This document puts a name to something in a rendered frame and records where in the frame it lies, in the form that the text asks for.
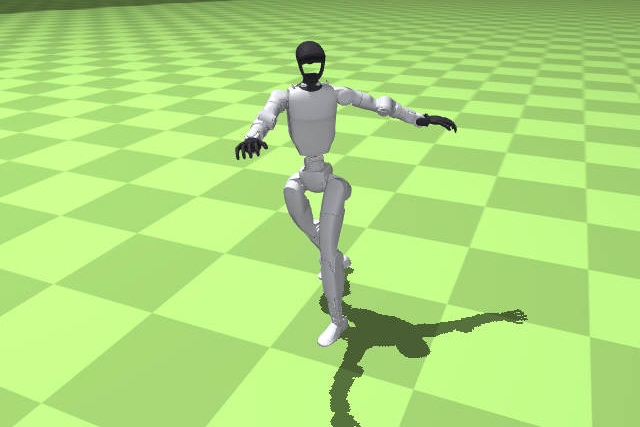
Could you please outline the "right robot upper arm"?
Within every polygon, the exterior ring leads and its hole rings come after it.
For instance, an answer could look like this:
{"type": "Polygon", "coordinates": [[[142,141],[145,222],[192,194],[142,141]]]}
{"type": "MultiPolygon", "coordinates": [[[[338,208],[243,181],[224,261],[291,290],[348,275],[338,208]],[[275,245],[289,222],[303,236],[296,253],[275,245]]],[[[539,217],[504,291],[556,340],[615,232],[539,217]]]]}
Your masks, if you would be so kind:
{"type": "Polygon", "coordinates": [[[284,112],[288,107],[288,99],[289,94],[287,91],[272,91],[263,110],[260,112],[258,120],[264,121],[268,125],[269,130],[273,130],[276,125],[278,115],[284,112]]]}

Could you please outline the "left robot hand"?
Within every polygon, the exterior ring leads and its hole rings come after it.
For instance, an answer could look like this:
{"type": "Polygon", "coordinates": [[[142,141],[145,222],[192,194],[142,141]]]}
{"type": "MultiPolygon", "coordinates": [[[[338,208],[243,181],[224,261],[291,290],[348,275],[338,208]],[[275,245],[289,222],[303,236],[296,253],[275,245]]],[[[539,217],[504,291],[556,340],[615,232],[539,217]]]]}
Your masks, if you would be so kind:
{"type": "Polygon", "coordinates": [[[424,114],[423,115],[425,118],[418,118],[416,120],[416,124],[418,126],[428,126],[429,124],[434,124],[434,125],[441,125],[443,127],[445,127],[448,131],[451,131],[451,126],[452,129],[454,129],[454,132],[456,133],[457,128],[455,123],[448,119],[447,117],[441,117],[441,116],[429,116],[428,114],[424,114]]]}

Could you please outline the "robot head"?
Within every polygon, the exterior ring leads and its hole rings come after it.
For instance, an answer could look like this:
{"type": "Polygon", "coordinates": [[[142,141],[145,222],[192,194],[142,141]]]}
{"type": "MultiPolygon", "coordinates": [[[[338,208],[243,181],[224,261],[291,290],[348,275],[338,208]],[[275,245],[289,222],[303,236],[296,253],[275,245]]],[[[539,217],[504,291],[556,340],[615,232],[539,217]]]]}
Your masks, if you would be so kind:
{"type": "Polygon", "coordinates": [[[314,41],[305,41],[297,47],[296,59],[298,62],[300,72],[303,76],[302,82],[308,85],[307,87],[300,86],[299,88],[305,91],[310,91],[310,92],[317,91],[322,88],[322,85],[317,86],[316,83],[318,83],[318,80],[321,78],[323,74],[324,66],[325,66],[325,58],[326,56],[322,47],[314,41]],[[302,65],[313,64],[313,63],[321,63],[320,72],[318,74],[317,73],[304,74],[302,65]]]}

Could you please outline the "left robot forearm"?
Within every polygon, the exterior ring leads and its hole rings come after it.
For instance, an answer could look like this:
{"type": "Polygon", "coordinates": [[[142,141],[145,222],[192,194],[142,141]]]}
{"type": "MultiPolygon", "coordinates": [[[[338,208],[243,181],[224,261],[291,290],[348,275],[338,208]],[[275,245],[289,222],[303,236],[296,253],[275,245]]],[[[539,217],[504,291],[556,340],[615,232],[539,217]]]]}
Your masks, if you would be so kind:
{"type": "Polygon", "coordinates": [[[418,128],[423,127],[423,126],[418,126],[416,124],[416,120],[418,118],[425,118],[423,116],[423,114],[416,113],[412,109],[409,109],[407,107],[401,106],[401,104],[397,103],[395,100],[393,100],[392,112],[391,112],[391,114],[389,114],[389,116],[392,117],[392,118],[400,119],[401,121],[404,121],[404,122],[407,122],[407,123],[411,123],[411,124],[413,124],[414,126],[416,126],[418,128]]]}

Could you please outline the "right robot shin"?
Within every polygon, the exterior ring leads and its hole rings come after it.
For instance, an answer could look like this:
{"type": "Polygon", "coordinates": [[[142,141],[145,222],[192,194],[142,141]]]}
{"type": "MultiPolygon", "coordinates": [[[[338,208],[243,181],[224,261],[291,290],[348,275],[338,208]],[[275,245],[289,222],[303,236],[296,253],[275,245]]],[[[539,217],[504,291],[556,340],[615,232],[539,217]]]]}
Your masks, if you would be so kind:
{"type": "MultiPolygon", "coordinates": [[[[316,219],[313,219],[313,221],[314,221],[314,220],[316,220],[316,219]]],[[[308,235],[307,235],[307,236],[308,236],[308,235]]],[[[320,242],[319,242],[319,240],[317,240],[317,239],[315,239],[315,238],[312,238],[312,237],[310,237],[310,236],[308,236],[308,238],[309,238],[309,239],[313,242],[313,244],[314,244],[314,245],[315,245],[315,246],[320,250],[320,242]]]]}

